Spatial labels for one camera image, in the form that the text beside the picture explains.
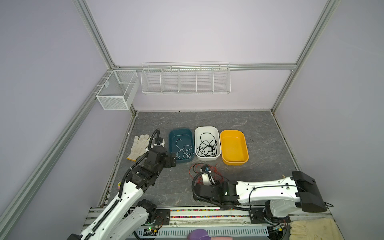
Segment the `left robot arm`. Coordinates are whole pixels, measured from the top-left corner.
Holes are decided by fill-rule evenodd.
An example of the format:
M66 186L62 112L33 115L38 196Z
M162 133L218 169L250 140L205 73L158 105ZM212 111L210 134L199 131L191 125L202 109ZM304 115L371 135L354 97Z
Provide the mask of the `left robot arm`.
M140 198L154 186L163 169L176 166L175 154L167 151L162 140L160 129L156 129L146 152L124 174L117 195L85 230L71 234L70 240L125 240L155 220L156 205Z

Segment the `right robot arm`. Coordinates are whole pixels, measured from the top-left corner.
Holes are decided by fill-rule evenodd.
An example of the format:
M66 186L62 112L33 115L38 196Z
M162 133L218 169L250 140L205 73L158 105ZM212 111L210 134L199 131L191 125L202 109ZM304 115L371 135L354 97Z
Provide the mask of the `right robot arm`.
M314 178L294 171L290 177L267 182L215 182L211 173L202 171L192 180L193 198L222 210L247 211L267 223L285 220L290 213L327 211Z

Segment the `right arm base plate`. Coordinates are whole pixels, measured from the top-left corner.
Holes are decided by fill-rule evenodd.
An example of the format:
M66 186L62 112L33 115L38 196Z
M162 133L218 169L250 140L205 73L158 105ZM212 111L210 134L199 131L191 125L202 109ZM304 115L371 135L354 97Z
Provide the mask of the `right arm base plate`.
M289 224L291 218L286 216L284 218L275 217L272 212L267 208L251 208L249 216L252 224L268 224L270 226L277 226L280 224Z

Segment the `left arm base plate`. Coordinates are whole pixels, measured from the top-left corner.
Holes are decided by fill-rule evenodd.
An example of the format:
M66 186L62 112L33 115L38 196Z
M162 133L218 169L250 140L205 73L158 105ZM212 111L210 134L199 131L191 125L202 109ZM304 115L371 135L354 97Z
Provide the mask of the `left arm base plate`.
M146 225L152 226L167 226L170 223L171 210L170 209L156 209L155 212L149 213Z

